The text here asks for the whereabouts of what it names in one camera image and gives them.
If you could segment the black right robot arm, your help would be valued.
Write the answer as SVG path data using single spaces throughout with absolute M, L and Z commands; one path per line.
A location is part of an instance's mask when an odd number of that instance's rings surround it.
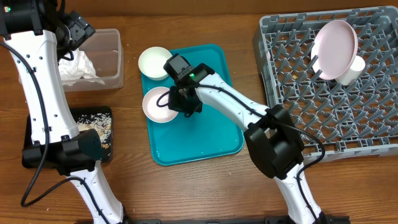
M 288 221 L 326 223 L 327 219 L 313 199 L 305 178 L 301 129 L 294 126 L 282 106 L 268 108 L 226 84 L 204 63 L 197 67 L 168 62 L 165 71 L 173 78 L 168 107 L 190 117 L 209 105 L 233 121 L 244 133 L 249 155 L 255 166 L 274 179 L 288 207 Z

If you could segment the large white plate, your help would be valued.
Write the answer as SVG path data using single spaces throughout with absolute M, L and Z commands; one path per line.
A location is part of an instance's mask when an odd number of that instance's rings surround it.
M 358 50 L 358 38 L 346 21 L 333 20 L 315 36 L 310 56 L 312 68 L 323 80 L 345 78 L 351 70 Z

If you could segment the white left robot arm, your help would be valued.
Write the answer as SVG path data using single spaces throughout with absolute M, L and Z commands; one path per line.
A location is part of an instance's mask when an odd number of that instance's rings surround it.
M 94 223 L 129 223 L 101 168 L 99 134 L 78 129 L 58 69 L 94 32 L 79 13 L 65 12 L 64 1 L 1 2 L 1 45 L 13 57 L 30 114 L 32 144 L 22 152 L 23 166 L 57 170 L 76 187 Z

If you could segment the white paper cup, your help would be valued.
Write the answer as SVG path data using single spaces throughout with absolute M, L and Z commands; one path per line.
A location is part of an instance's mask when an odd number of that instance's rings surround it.
M 350 85 L 358 79 L 362 71 L 365 69 L 366 63 L 360 56 L 355 56 L 354 61 L 348 71 L 335 80 L 342 85 Z

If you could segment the white bowl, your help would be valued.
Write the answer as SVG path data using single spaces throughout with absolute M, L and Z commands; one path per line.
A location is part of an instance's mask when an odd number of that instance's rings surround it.
M 164 65 L 171 57 L 170 51 L 163 47 L 150 47 L 139 56 L 139 70 L 151 80 L 163 80 L 169 76 L 164 70 Z

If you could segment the white napkin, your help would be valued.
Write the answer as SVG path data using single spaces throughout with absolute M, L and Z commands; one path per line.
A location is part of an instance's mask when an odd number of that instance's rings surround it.
M 72 86 L 80 79 L 98 78 L 92 61 L 82 50 L 73 51 L 72 61 L 61 59 L 58 63 L 60 78 L 63 85 Z

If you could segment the pink bowl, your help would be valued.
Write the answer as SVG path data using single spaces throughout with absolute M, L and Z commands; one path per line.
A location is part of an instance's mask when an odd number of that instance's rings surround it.
M 174 110 L 170 110 L 168 106 L 159 107 L 157 106 L 157 100 L 165 93 L 165 96 L 162 97 L 159 101 L 160 105 L 167 104 L 169 101 L 168 92 L 169 88 L 164 86 L 155 87 L 149 90 L 143 98 L 142 101 L 142 109 L 144 114 L 151 121 L 156 123 L 168 123 L 173 120 L 178 112 Z

